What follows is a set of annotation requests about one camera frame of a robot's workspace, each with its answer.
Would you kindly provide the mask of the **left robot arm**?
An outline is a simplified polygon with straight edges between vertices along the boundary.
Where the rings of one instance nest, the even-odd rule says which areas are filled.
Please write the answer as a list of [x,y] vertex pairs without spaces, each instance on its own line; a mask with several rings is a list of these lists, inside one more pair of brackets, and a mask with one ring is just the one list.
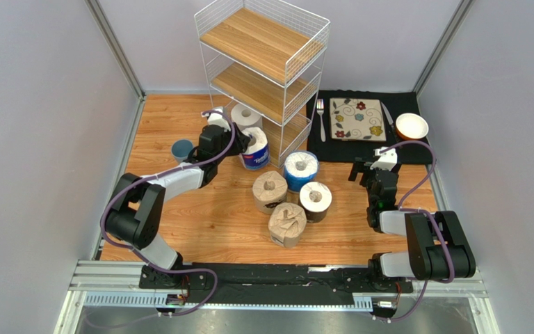
[[125,173],[101,217],[105,240],[127,248],[157,271],[174,274],[180,254],[159,235],[165,202],[206,186],[217,175],[224,158],[243,154],[252,140],[237,125],[225,129],[207,125],[198,144],[175,168],[149,176]]

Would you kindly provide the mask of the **white roll dark brown wrapper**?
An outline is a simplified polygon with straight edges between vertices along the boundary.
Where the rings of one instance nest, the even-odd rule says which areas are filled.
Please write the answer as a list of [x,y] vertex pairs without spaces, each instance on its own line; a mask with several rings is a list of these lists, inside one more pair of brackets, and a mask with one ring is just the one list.
[[320,182],[308,182],[300,190],[299,205],[304,209],[308,223],[319,223],[332,204],[332,192]]

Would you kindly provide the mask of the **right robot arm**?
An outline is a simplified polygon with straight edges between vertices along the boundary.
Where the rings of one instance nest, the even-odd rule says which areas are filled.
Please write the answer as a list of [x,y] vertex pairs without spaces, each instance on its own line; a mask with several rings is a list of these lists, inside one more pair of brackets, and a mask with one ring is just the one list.
[[399,170],[399,166],[383,169],[357,158],[348,177],[351,182],[359,181],[368,193],[369,227],[407,241],[406,251],[376,253],[369,266],[383,278],[448,282],[472,277],[476,259],[458,215],[453,211],[401,209],[396,204]]

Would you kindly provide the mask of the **white roll blue label wrapper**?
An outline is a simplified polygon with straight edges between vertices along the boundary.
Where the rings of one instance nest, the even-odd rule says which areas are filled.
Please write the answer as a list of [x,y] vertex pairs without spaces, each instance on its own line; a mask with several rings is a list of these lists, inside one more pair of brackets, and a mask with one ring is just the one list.
[[240,155],[243,167],[248,170],[259,170],[270,161],[268,139],[260,127],[248,127],[242,131],[250,137],[248,148]]

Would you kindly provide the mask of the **brown paper roll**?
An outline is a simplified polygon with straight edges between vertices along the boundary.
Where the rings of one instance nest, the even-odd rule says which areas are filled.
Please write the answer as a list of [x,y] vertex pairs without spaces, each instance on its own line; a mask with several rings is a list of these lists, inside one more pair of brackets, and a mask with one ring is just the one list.
[[276,171],[261,174],[253,183],[254,203],[260,212],[272,214],[276,206],[286,201],[288,184]]
[[293,248],[299,243],[306,225],[304,209],[297,204],[284,202],[276,206],[270,216],[270,239],[278,246]]

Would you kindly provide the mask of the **blue paper towel roll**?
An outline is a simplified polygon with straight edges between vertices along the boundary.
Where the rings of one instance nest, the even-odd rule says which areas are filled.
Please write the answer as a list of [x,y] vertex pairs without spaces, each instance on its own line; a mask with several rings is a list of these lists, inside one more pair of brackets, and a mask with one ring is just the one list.
[[283,176],[288,190],[298,193],[308,182],[315,179],[319,171],[317,157],[308,151],[292,152],[284,162]]

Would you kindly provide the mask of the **plain white paper towel roll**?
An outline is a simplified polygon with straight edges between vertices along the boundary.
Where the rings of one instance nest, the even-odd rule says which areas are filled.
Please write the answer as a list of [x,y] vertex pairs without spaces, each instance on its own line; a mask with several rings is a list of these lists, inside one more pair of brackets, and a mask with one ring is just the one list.
[[234,105],[231,110],[231,118],[240,130],[251,127],[263,128],[262,115],[242,104]]

